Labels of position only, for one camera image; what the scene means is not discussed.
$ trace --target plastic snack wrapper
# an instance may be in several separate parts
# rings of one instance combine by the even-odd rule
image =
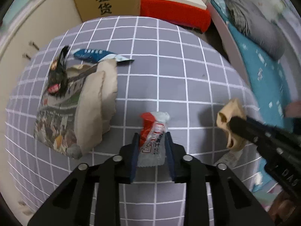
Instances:
[[[166,112],[146,112],[141,115],[138,167],[160,166],[165,162],[165,132],[170,116]]]
[[[105,59],[115,59],[118,62],[133,62],[133,59],[128,59],[119,54],[100,49],[75,49],[72,51],[74,58],[83,60],[89,63],[99,63]]]
[[[50,65],[48,73],[47,92],[56,97],[61,97],[65,94],[68,84],[66,73],[66,55],[69,46],[65,46],[58,57],[56,57]]]

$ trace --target gray pillow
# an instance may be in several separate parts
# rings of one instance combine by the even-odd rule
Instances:
[[[259,8],[250,0],[225,0],[233,25],[247,38],[260,46],[274,60],[285,51],[284,36],[280,29],[270,23]]]

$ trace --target cabinet handle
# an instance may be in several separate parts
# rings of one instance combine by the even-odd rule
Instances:
[[[27,53],[23,53],[22,58],[27,58],[27,59],[31,60],[31,57]]]
[[[38,51],[40,50],[40,48],[32,40],[29,42],[29,46],[34,47]]]

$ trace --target white grid line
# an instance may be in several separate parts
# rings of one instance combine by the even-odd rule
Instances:
[[[133,38],[120,38],[120,39],[111,39],[111,40],[133,40]],[[153,41],[157,41],[156,39],[137,39],[135,38],[135,40],[153,40]],[[92,40],[91,43],[94,43],[94,42],[100,42],[100,41],[110,41],[110,39],[103,39],[103,40]],[[159,40],[159,41],[166,41],[166,42],[171,42],[171,43],[175,43],[175,44],[180,44],[179,42],[174,42],[174,41],[169,41],[169,40]],[[73,45],[82,45],[82,44],[85,44],[85,43],[88,43],[88,41],[82,41],[82,42],[78,42],[78,43],[74,43]],[[196,47],[196,48],[201,48],[200,46],[197,46],[197,45],[193,45],[193,44],[188,44],[188,43],[183,43],[183,45],[186,45],[186,46],[192,46],[192,47]],[[60,46],[60,47],[54,47],[54,48],[50,48],[48,50],[48,52],[51,52],[51,51],[55,51],[56,49],[61,49],[63,48],[63,46]],[[210,48],[206,48],[206,47],[203,47],[203,49],[207,50],[207,51],[213,51],[213,52],[216,52],[218,53],[215,49],[210,49]],[[137,56],[137,55],[141,55],[141,56],[157,56],[155,54],[133,54],[133,56]],[[177,58],[177,59],[180,59],[179,57],[175,57],[175,56],[165,56],[165,55],[159,55],[159,57],[166,57],[166,58]],[[200,62],[199,60],[194,60],[194,59],[185,59],[185,60],[189,60],[189,61],[197,61],[197,62]],[[226,69],[230,70],[230,71],[235,71],[235,69],[231,68],[231,67],[228,67],[228,66],[225,66]]]
[[[173,182],[173,181],[170,181],[170,180],[168,180],[168,181],[157,181],[157,183],[170,183],[170,182]],[[151,183],[151,184],[153,184],[153,183],[155,183],[154,181],[143,181],[143,182],[140,182],[140,181],[134,181],[134,182],[132,182],[132,183],[137,183],[137,184],[140,184],[140,183]]]
[[[159,20],[157,19],[157,111],[159,111]],[[156,224],[158,166],[155,167],[153,226]]]
[[[256,163],[255,163],[255,165],[253,166],[253,168],[252,168],[252,173],[254,174],[254,176],[257,174],[257,172],[258,172],[258,165],[259,165],[259,162],[257,161]],[[250,182],[250,187],[248,188],[250,191],[252,191],[252,189],[253,189],[253,187],[254,187],[254,184],[255,184],[255,178],[254,178],[254,176],[251,178],[251,182]]]
[[[43,58],[42,58],[41,62],[44,60],[45,55],[46,55],[46,53],[47,53],[47,51],[48,51],[48,49],[49,49],[49,46],[50,46],[51,42],[48,44],[48,46],[47,46],[47,48],[46,48],[46,51],[45,51],[45,53],[44,53],[44,55],[43,55]],[[41,67],[41,65],[39,65],[39,68],[38,68],[37,73],[36,73],[36,75],[35,75],[35,79],[38,77],[38,74],[39,74],[39,71],[40,71],[40,67]],[[32,92],[33,92],[34,85],[35,85],[35,83],[33,83],[33,85],[31,86],[30,95],[31,95]],[[27,132],[27,127],[28,127],[29,107],[30,107],[30,98],[29,98],[29,100],[28,100],[28,106],[27,106],[27,115],[28,115],[28,116],[26,117],[26,121],[25,121],[25,132]],[[40,168],[39,168],[39,164],[38,164],[38,160],[37,160],[37,159],[36,159],[36,165],[37,165],[38,175],[40,175]],[[43,184],[42,184],[42,180],[41,180],[40,177],[39,177],[39,182],[40,182],[40,185],[41,185],[42,190],[44,190]]]
[[[239,80],[240,84],[243,86],[242,79],[239,77],[238,80]],[[245,105],[246,105],[246,92],[245,92],[245,88],[242,88],[242,92],[243,92],[243,106],[245,106]],[[249,154],[249,147],[248,147],[248,149],[247,149],[247,151],[246,151],[246,157],[248,157],[248,154]],[[246,169],[247,169],[247,166],[245,166],[245,167],[243,168],[242,179],[244,179],[245,176],[246,176]]]
[[[183,45],[182,45],[182,39],[181,39],[181,34],[180,34],[180,29],[177,26],[178,29],[178,35],[180,39],[180,45],[181,45],[181,54],[182,54],[182,61],[183,61],[183,68],[184,68],[184,79],[185,79],[185,96],[186,96],[186,115],[187,115],[187,153],[189,154],[189,127],[190,127],[190,119],[189,119],[189,98],[188,98],[188,83],[187,83],[187,74],[186,74],[186,64],[185,64],[185,59],[184,59],[184,52],[183,52]],[[186,196],[186,185],[184,185],[183,188],[183,202],[181,204],[181,211],[180,215],[183,214],[184,207],[185,207],[185,196]],[[178,226],[181,224],[181,218],[179,218],[178,221]]]
[[[116,22],[115,22],[115,25],[114,25],[114,27],[113,27],[113,31],[112,31],[111,37],[110,37],[110,39],[109,39],[108,46],[106,47],[106,50],[107,50],[107,51],[109,50],[109,47],[110,47],[110,44],[111,44],[111,41],[112,41],[112,38],[113,38],[113,34],[114,34],[114,32],[115,32],[115,28],[116,28],[116,25],[117,25],[117,23],[118,23],[118,20],[119,20],[119,16],[118,16],[118,18],[116,19]]]
[[[111,128],[124,128],[124,126],[110,126]],[[126,129],[142,129],[142,127],[131,127],[131,126],[125,126]],[[168,127],[168,130],[198,130],[198,129],[213,129],[213,128],[219,128],[219,127]]]
[[[53,170],[52,170],[52,164],[51,164],[51,150],[50,150],[50,147],[48,147],[48,150],[49,150],[49,162],[50,162],[51,180],[53,182],[53,189],[55,190],[56,187],[55,187],[55,180],[54,180],[54,177],[53,177]]]
[[[30,73],[31,73],[31,70],[29,70],[29,73],[28,73],[26,79],[29,78]],[[17,95],[19,95],[19,91],[20,91],[20,86],[18,87]],[[22,104],[23,104],[23,99],[21,99],[20,108],[21,108]],[[18,118],[18,128],[20,128],[20,119],[21,119],[21,115],[19,115],[19,118]],[[17,138],[17,141],[18,141],[18,143],[20,143],[20,132],[18,132],[18,138]],[[25,139],[25,149],[27,150],[27,139]],[[27,166],[29,166],[28,154],[26,153],[25,156],[26,156]],[[34,186],[33,186],[33,180],[32,180],[32,178],[31,178],[31,174],[30,174],[30,173],[29,173],[29,180],[30,180],[30,183],[31,183],[31,187],[32,187],[32,189],[33,189],[33,192],[34,192],[34,196],[36,197],[36,192],[35,192]]]
[[[184,216],[178,216],[178,217],[172,217],[172,218],[158,218],[156,221],[162,221],[162,220],[170,220],[170,219],[177,219],[177,218],[182,218]],[[152,219],[125,219],[125,218],[120,218],[121,220],[128,220],[128,221],[153,221]]]
[[[9,110],[9,109],[5,109],[5,110],[6,110],[6,112],[9,112],[9,113],[22,115],[22,116],[26,116],[26,117],[30,117],[30,118],[36,118],[35,115],[26,114],[26,113],[23,113],[23,112],[20,112],[20,111],[14,111],[14,110]]]
[[[128,74],[122,74],[122,73],[118,74],[118,76],[127,76],[127,75]],[[153,77],[157,77],[158,75],[155,75],[155,74],[130,74],[130,76],[153,76]],[[165,75],[159,75],[159,77],[162,77],[162,78],[173,78],[173,79],[185,79],[185,77],[182,77],[182,76],[165,76]],[[192,77],[186,77],[186,79],[192,80],[192,81],[207,82],[207,83],[212,83],[212,84],[221,85],[221,86],[229,86],[229,87],[232,87],[232,88],[238,88],[238,89],[242,89],[244,91],[248,91],[248,92],[252,93],[250,89],[244,87],[243,85],[229,84],[229,83],[226,83],[226,82],[223,83],[223,82],[209,81],[209,80],[192,78]]]
[[[165,55],[159,55],[159,54],[157,54],[157,55],[155,55],[155,54],[121,54],[121,55],[123,55],[123,56],[130,56],[130,55],[132,55],[132,56],[154,56],[154,57],[162,57],[162,58],[173,58],[173,59],[179,59],[179,60],[183,60],[183,58],[180,58],[180,57],[174,57],[174,56],[165,56]],[[67,58],[67,61],[68,60],[73,60],[74,59],[74,57],[69,57],[69,58]],[[194,59],[186,59],[186,58],[184,58],[184,60],[185,61],[192,61],[192,62],[195,62],[195,63],[201,63],[201,64],[205,64],[205,62],[204,61],[200,61],[200,60],[194,60]],[[25,70],[27,70],[27,69],[32,69],[32,68],[37,68],[37,67],[39,67],[39,66],[42,66],[42,65],[50,65],[50,63],[51,62],[42,62],[42,63],[40,63],[40,64],[36,64],[36,65],[34,65],[34,66],[31,66],[31,67],[25,67]],[[223,68],[225,68],[225,69],[227,69],[227,70],[229,70],[229,71],[232,71],[232,72],[234,72],[235,71],[235,69],[233,69],[233,68],[230,68],[230,67],[227,67],[227,66],[222,66],[222,65],[219,65],[219,64],[214,64],[214,63],[209,63],[209,62],[206,62],[206,64],[207,65],[211,65],[211,66],[213,66],[213,67],[217,67],[217,68],[221,68],[221,69],[223,69]],[[136,74],[136,75],[138,75],[138,76],[157,76],[157,75],[152,75],[152,74]],[[178,79],[184,79],[184,77],[176,77],[176,76],[160,76],[160,77],[169,77],[169,78],[178,78]],[[28,79],[28,80],[22,80],[22,81],[19,81],[18,82],[18,85],[21,85],[21,84],[24,84],[24,83],[28,83],[28,82],[34,82],[34,80],[35,79]],[[43,78],[43,77],[39,77],[39,78],[37,78],[36,79],[36,81],[44,81],[45,80],[45,78]],[[204,81],[204,82],[208,82],[207,80],[202,80],[202,79],[195,79],[195,78],[192,78],[192,80],[198,80],[198,81]]]
[[[272,188],[270,188],[270,189],[267,191],[267,193],[271,192],[271,190],[272,190],[273,188],[275,188],[277,184],[278,184],[278,183],[275,183],[275,184],[272,186]]]
[[[152,101],[156,102],[156,99],[151,98],[116,98],[116,100],[127,100],[127,101]],[[169,103],[187,103],[185,100],[171,100],[171,99],[159,99],[159,102],[169,102]],[[203,104],[203,105],[220,105],[224,106],[224,103],[210,103],[210,102],[200,102],[200,101],[188,101],[190,104]],[[256,111],[258,111],[258,107],[254,105],[244,105],[243,107],[252,108]]]
[[[177,202],[182,202],[182,200],[175,200],[175,201],[166,201],[166,202],[157,202],[157,205],[162,205],[162,204],[172,204],[172,203],[177,203]],[[140,203],[135,203],[135,202],[127,202],[129,205],[154,205],[154,203],[151,202],[140,202]]]
[[[68,173],[71,173],[71,168],[70,168],[70,159],[68,159]]]
[[[246,150],[246,147],[244,147],[244,151],[243,152],[246,152],[246,157],[248,157],[248,154],[249,154],[249,146],[247,147],[247,150]],[[244,168],[243,168],[243,174],[241,176],[241,179],[245,180],[245,177],[246,177],[246,169],[247,169],[247,166],[245,165]]]
[[[114,155],[117,155],[117,154],[103,153],[103,152],[97,152],[97,151],[94,151],[94,154],[96,154],[96,155],[106,155],[106,156],[114,156]]]
[[[27,182],[30,182],[28,181],[28,179],[26,179],[12,164],[10,164],[10,162],[8,162],[8,164],[22,177],[24,178]],[[50,196],[49,194],[47,194],[45,191],[39,189],[37,186],[33,185],[36,189],[38,189],[39,191],[41,191],[42,193],[44,193],[45,195],[47,195],[48,197]]]
[[[12,177],[15,179],[15,181],[20,184],[24,189],[26,189],[26,191],[31,194],[34,198],[36,198],[37,200],[39,200],[40,202],[44,203],[43,201],[41,201],[36,195],[32,194],[27,188],[25,188],[15,177],[14,175],[10,172],[10,174],[12,175]]]
[[[99,25],[99,23],[101,22],[101,20],[102,20],[102,18],[99,19],[97,25],[95,26],[95,28],[94,28],[94,30],[93,30],[93,33],[92,33],[92,35],[91,35],[91,37],[90,37],[90,40],[89,40],[89,43],[88,43],[88,45],[87,45],[87,49],[89,48],[89,45],[90,45],[90,43],[91,43],[91,40],[92,40],[92,38],[93,38],[93,36],[94,36],[94,34],[95,34],[96,28],[97,28],[97,26]],[[92,166],[94,166],[94,147],[92,148]]]
[[[70,53],[70,51],[71,51],[71,49],[72,49],[72,46],[74,45],[74,43],[75,43],[75,41],[76,41],[78,35],[80,34],[80,31],[82,30],[82,28],[83,28],[83,26],[84,26],[85,23],[86,23],[86,22],[83,22],[83,23],[82,23],[82,26],[79,28],[79,31],[76,33],[76,36],[75,36],[75,38],[74,38],[74,40],[73,40],[73,42],[72,42],[72,44],[71,44],[71,46],[70,46],[70,50],[69,50],[68,53],[66,54],[66,57],[65,57],[66,59],[68,58],[69,53]]]
[[[247,181],[248,179],[250,179],[250,178],[254,177],[256,174],[257,174],[257,173],[255,173],[255,174],[253,174],[252,176],[250,176],[250,177],[248,177],[248,178],[246,178],[246,179],[242,180],[242,182],[245,182],[245,181]]]
[[[23,98],[35,98],[35,99],[38,99],[39,96],[35,96],[35,95],[32,95],[32,96],[28,96],[28,95],[16,95],[16,96],[11,96],[10,99],[23,99]]]
[[[96,189],[96,184],[94,185],[94,196],[93,199],[97,199],[97,189]]]
[[[33,136],[33,135],[31,135],[31,134],[29,134],[29,133],[25,133],[24,131],[22,131],[22,130],[18,129],[17,127],[15,127],[15,126],[13,126],[13,125],[11,125],[11,124],[7,123],[7,122],[5,122],[5,124],[6,124],[7,126],[9,126],[9,127],[13,128],[14,130],[17,130],[17,131],[19,131],[20,133],[23,133],[23,134],[27,135],[28,137],[34,138],[34,136]]]
[[[59,169],[61,169],[61,170],[68,171],[67,169],[64,169],[64,168],[62,168],[62,167],[58,167],[58,166],[56,166],[56,165],[54,165],[54,164],[52,164],[52,163],[49,163],[49,162],[47,162],[47,161],[45,161],[45,160],[43,160],[43,159],[41,159],[41,158],[39,158],[39,157],[35,157],[33,154],[31,154],[31,153],[29,153],[27,150],[23,149],[21,146],[19,146],[18,144],[16,144],[13,140],[11,140],[11,139],[10,139],[9,137],[7,137],[6,135],[5,135],[5,137],[7,138],[7,140],[9,140],[10,142],[12,142],[12,143],[13,143],[14,145],[16,145],[19,149],[23,150],[24,152],[26,152],[26,154],[32,156],[33,158],[36,158],[36,159],[38,159],[38,160],[40,160],[40,161],[45,162],[45,163],[48,164],[48,165],[51,165],[51,166],[56,167],[56,168],[59,168]]]
[[[30,134],[28,134],[28,133],[25,133],[25,132],[23,132],[23,131],[17,129],[16,127],[14,127],[14,126],[12,126],[12,125],[10,125],[10,124],[8,124],[8,125],[9,125],[10,127],[14,128],[15,130],[18,130],[19,132],[24,133],[24,134],[26,134],[26,135],[28,135],[28,136],[30,136],[30,137],[33,138],[32,135],[30,135]],[[124,128],[124,126],[111,126],[111,127],[112,127],[112,128]],[[126,129],[142,129],[142,127],[128,127],[128,126],[125,126],[125,128],[126,128]],[[190,127],[189,129],[213,129],[213,128],[217,128],[217,127]],[[186,130],[187,127],[170,127],[169,129],[170,129],[170,130]],[[31,153],[29,153],[27,150],[25,150],[25,149],[23,149],[22,147],[20,147],[19,145],[17,145],[14,141],[12,141],[12,140],[11,140],[10,138],[8,138],[7,136],[6,136],[6,138],[7,138],[10,142],[12,142],[12,143],[15,144],[16,146],[18,146],[20,149],[22,149],[23,151],[25,151],[26,153],[28,153],[29,155],[35,157],[35,156],[32,155]],[[216,151],[213,151],[213,152],[223,152],[223,151],[227,151],[227,149],[224,149],[224,150],[216,150]],[[191,154],[191,155],[212,154],[213,152],[203,152],[203,153],[196,153],[196,154]],[[100,155],[107,155],[107,156],[113,156],[113,155],[115,155],[115,154],[102,153],[102,152],[95,152],[95,153],[96,153],[96,154],[100,154]],[[40,159],[39,157],[37,157],[37,159],[39,159],[39,160],[41,160],[41,161],[43,161],[43,162],[45,162],[45,163],[47,163],[47,164],[49,164],[49,165],[52,165],[52,166],[54,166],[54,167],[57,167],[57,168],[59,168],[59,169],[68,171],[68,170],[66,170],[66,169],[64,169],[64,168],[62,168],[62,167],[58,167],[58,166],[56,166],[56,165],[54,165],[54,164],[50,164],[50,163],[48,163],[48,162],[46,162],[46,161]]]
[[[30,199],[28,199],[28,197],[22,192],[20,191],[17,186],[15,186],[15,188],[27,199],[29,200],[34,206],[36,206],[37,208],[39,208],[35,203],[33,203]],[[32,211],[36,211],[36,209],[33,209],[28,203],[26,203],[27,206],[32,210]]]
[[[228,77],[227,77],[225,65],[224,65],[224,62],[223,62],[223,58],[222,58],[221,55],[219,55],[219,58],[220,58],[220,60],[221,60],[221,63],[222,63],[223,69],[224,69],[224,75],[225,75],[226,85],[227,85],[227,89],[228,89],[228,97],[229,97],[229,99],[231,99],[231,93],[230,93],[229,81],[228,81]]]
[[[136,18],[136,24],[135,24],[135,29],[134,29],[134,35],[133,35],[133,41],[132,41],[132,46],[131,46],[131,55],[130,55],[130,59],[132,59],[132,54],[133,54],[133,50],[134,50],[134,42],[135,42],[135,36],[136,36],[136,31],[137,31],[137,24],[138,24],[138,17]],[[123,116],[123,125],[125,127],[125,123],[126,123],[126,110],[127,110],[127,97],[128,97],[128,85],[129,85],[129,79],[130,79],[130,72],[131,72],[131,64],[128,65],[128,76],[127,76],[127,80],[126,80],[126,90],[125,90],[125,103],[124,103],[124,116]],[[123,146],[125,145],[125,128],[123,128]],[[127,208],[126,208],[126,199],[125,199],[125,184],[123,185],[123,201],[124,201],[124,215],[125,215],[125,225],[128,226],[128,213],[127,213]]]
[[[202,43],[201,43],[201,40],[200,40],[199,37],[198,37],[198,40],[199,40],[199,43],[201,45],[202,54],[203,54],[203,58],[204,58],[204,62],[205,62],[205,67],[206,67],[206,72],[207,72],[208,83],[209,83],[209,93],[210,93],[210,100],[211,100],[212,125],[215,126],[215,118],[214,118],[214,111],[213,111],[213,98],[212,98],[212,91],[211,91],[210,76],[209,76],[209,72],[208,72],[208,67],[207,67],[207,63],[206,63],[206,58],[205,58],[203,46],[202,46]],[[214,151],[215,151],[215,132],[214,132],[214,128],[212,129],[212,151],[213,151],[213,153],[212,153],[211,163],[214,164]]]
[[[246,165],[248,165],[248,164],[250,164],[250,163],[252,163],[252,162],[254,162],[254,161],[259,160],[260,158],[261,158],[261,156],[258,157],[258,158],[256,158],[255,160],[249,161],[249,162],[247,162],[247,163],[245,163],[245,164],[242,164],[242,165],[240,165],[240,166],[236,166],[236,167],[233,168],[233,170],[236,169],[236,168],[240,168],[240,167],[246,166]]]
[[[138,28],[151,28],[151,29],[156,29],[156,27],[151,27],[151,26],[142,26],[142,25],[138,25],[137,26]],[[105,28],[97,28],[96,30],[107,30],[107,29],[113,29],[114,27],[105,27]],[[134,26],[117,26],[116,28],[134,28]],[[159,28],[160,30],[168,30],[168,31],[175,31],[177,32],[176,29],[170,29],[170,28]],[[89,29],[89,30],[85,30],[85,31],[81,31],[80,33],[85,33],[85,32],[90,32],[90,31],[93,31],[93,29]],[[191,34],[191,32],[189,31],[183,31],[181,30],[180,31],[181,33],[184,33],[184,34]],[[73,33],[70,33],[68,34],[68,36],[72,36],[72,35],[76,35],[78,32],[73,32]],[[57,36],[55,37],[53,40],[58,40],[60,39],[62,36]]]
[[[21,161],[19,161],[8,149],[6,149],[7,150],[7,152],[11,155],[11,156],[13,156],[21,165],[23,165],[23,166],[25,166]],[[37,173],[35,173],[33,170],[31,170],[29,167],[27,167],[27,166],[25,166],[29,171],[31,171],[32,173],[34,173],[35,175],[37,175],[40,179],[44,179],[45,181],[47,181],[47,182],[49,182],[49,183],[51,183],[51,184],[54,184],[55,186],[58,186],[57,184],[55,184],[55,183],[53,183],[53,182],[51,182],[51,181],[49,181],[47,178],[44,178],[44,177],[42,177],[42,176],[40,176],[39,174],[37,174]]]

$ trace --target chinese characters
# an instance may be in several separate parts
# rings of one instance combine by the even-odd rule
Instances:
[[[97,2],[99,2],[99,9],[100,9],[100,12],[101,12],[101,15],[105,14],[105,13],[112,13],[111,12],[111,8],[112,8],[112,5],[108,2],[105,2],[105,1],[109,1],[109,0],[96,0]]]

